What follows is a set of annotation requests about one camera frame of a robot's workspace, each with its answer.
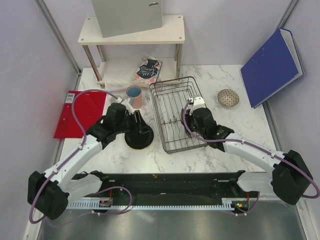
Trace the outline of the black plate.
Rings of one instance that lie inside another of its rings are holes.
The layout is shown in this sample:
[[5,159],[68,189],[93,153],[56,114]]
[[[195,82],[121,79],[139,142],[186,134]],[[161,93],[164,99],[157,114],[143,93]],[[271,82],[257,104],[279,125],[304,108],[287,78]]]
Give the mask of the black plate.
[[151,145],[154,140],[153,129],[145,125],[138,130],[132,130],[124,134],[126,144],[135,150],[142,150]]

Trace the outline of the pink plastic tumbler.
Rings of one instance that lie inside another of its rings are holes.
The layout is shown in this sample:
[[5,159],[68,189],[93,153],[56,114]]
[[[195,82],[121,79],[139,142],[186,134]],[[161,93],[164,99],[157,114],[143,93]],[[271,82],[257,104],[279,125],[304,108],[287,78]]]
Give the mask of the pink plastic tumbler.
[[129,103],[134,109],[140,109],[143,105],[142,88],[138,85],[131,85],[126,89]]

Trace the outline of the blue plastic tumbler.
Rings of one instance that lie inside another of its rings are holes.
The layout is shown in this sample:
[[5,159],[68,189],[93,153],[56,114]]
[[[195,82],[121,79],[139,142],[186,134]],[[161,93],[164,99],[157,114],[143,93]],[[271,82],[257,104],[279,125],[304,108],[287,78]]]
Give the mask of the blue plastic tumbler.
[[130,98],[137,98],[141,95],[142,90],[138,86],[130,86],[126,90],[126,94]]

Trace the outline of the brown patterned bowl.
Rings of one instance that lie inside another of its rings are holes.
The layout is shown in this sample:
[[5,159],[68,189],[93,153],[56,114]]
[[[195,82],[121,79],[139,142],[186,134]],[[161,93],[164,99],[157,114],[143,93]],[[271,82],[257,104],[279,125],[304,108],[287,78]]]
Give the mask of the brown patterned bowl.
[[226,107],[234,107],[239,101],[239,95],[232,89],[222,89],[217,94],[218,101]]

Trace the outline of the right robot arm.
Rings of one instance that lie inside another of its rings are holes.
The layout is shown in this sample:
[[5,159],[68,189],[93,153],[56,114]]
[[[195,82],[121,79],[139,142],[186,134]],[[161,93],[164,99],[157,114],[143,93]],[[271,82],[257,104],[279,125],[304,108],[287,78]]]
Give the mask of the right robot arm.
[[[290,150],[285,153],[260,146],[232,129],[217,124],[206,107],[185,107],[180,115],[181,123],[191,136],[206,142],[212,149],[243,158],[263,170],[262,173],[241,172],[229,184],[233,196],[259,192],[276,196],[290,205],[296,205],[301,198],[320,196],[320,189],[298,152]],[[315,195],[305,194],[309,186],[315,188]]]

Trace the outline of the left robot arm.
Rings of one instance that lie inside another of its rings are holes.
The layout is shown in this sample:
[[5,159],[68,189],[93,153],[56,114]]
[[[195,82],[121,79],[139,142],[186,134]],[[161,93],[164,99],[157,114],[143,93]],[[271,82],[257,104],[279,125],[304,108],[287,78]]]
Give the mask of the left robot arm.
[[95,155],[104,150],[117,135],[123,134],[127,145],[135,150],[148,147],[154,131],[147,125],[139,110],[128,103],[112,103],[84,133],[82,141],[63,160],[43,173],[34,171],[28,178],[27,202],[50,220],[57,219],[68,204],[91,194],[106,196],[108,182],[97,172],[74,180],[77,172]]

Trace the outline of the red folder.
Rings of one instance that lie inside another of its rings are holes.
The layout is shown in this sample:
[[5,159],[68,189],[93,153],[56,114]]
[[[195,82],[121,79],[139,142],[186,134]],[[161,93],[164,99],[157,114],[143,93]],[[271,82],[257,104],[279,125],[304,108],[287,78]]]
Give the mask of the red folder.
[[90,91],[81,94],[80,91],[69,91],[53,136],[55,139],[83,137],[83,132],[72,114],[72,103],[76,96],[79,97],[74,104],[74,113],[85,130],[103,115],[106,93]]

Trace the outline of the floral cover book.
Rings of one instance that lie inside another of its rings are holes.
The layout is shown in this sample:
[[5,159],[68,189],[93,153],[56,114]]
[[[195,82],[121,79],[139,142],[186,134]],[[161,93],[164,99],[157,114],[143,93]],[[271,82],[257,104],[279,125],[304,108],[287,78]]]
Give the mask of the floral cover book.
[[142,58],[133,76],[133,84],[144,88],[149,87],[158,80],[162,65],[161,60]]

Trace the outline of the clear plastic sleeve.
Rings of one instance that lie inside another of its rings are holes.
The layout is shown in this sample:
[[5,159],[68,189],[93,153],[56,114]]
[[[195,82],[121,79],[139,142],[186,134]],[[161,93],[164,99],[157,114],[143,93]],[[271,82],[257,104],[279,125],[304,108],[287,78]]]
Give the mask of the clear plastic sleeve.
[[147,53],[107,60],[103,66],[102,80],[108,92],[123,92],[132,85],[134,76],[143,59],[154,59]]

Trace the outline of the white shelf stand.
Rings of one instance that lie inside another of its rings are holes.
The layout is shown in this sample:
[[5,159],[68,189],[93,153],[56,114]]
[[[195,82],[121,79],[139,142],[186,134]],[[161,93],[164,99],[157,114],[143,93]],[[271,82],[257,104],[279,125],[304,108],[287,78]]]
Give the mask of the white shelf stand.
[[161,58],[161,74],[163,80],[180,78],[182,48],[185,43],[185,24],[183,15],[163,15],[162,27],[140,32],[128,33],[103,38],[98,20],[95,16],[87,17],[82,26],[78,43],[84,49],[91,66],[91,76],[96,84],[103,86],[109,65],[102,46],[109,45],[173,45],[174,57]]

